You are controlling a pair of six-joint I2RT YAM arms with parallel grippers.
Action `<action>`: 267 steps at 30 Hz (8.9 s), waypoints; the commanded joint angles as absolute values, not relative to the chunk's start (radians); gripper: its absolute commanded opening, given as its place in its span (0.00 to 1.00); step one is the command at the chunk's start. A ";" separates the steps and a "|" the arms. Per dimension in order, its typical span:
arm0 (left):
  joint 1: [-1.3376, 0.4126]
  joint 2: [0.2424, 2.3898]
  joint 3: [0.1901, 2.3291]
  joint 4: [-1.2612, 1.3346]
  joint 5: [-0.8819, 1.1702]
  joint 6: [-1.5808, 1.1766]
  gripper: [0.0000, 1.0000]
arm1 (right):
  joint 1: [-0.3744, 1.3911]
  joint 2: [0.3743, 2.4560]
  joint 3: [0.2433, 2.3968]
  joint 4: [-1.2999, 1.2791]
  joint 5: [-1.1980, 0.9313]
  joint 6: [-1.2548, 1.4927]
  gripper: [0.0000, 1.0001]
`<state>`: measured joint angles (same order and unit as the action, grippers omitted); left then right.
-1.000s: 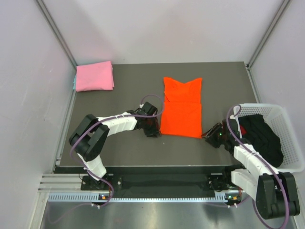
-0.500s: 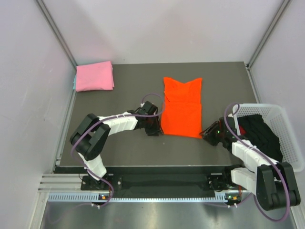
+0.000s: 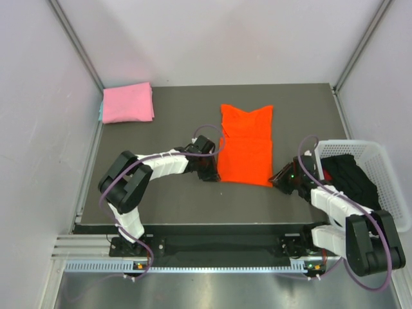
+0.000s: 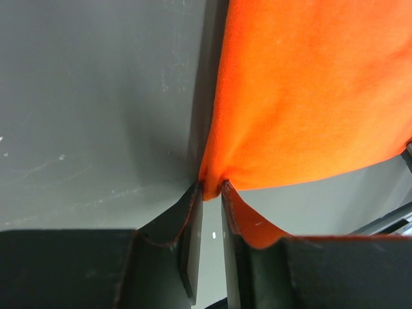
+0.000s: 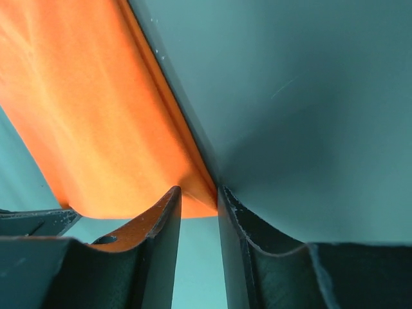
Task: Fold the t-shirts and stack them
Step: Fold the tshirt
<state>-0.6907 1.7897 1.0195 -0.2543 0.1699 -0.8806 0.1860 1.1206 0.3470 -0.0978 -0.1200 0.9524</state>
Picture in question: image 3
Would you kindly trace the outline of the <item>orange t shirt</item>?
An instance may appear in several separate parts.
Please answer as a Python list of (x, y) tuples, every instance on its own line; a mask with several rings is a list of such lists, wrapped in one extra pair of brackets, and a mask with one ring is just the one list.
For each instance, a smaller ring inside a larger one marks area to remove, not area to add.
[(222, 182), (271, 187), (273, 107), (246, 112), (229, 104), (221, 105), (218, 173)]

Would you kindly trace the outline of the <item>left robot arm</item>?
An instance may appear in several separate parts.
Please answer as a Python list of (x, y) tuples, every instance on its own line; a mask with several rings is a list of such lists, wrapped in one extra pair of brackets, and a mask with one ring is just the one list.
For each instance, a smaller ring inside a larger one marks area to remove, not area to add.
[(132, 255), (145, 250), (144, 227), (140, 221), (138, 205), (149, 182), (164, 176), (196, 172), (204, 182), (218, 182), (216, 145), (200, 135), (185, 147), (152, 155), (122, 152), (98, 183), (115, 219), (124, 248)]

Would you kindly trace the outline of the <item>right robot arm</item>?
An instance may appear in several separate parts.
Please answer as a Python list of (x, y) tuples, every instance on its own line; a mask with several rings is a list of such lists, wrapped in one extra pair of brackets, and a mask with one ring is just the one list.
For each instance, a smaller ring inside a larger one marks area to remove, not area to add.
[(311, 156), (294, 157), (269, 181), (284, 194), (297, 192), (332, 218), (331, 223), (311, 223), (301, 229), (300, 245), (305, 253), (314, 255), (321, 249), (333, 252), (359, 277), (405, 267), (392, 215), (351, 200), (333, 182), (321, 179)]

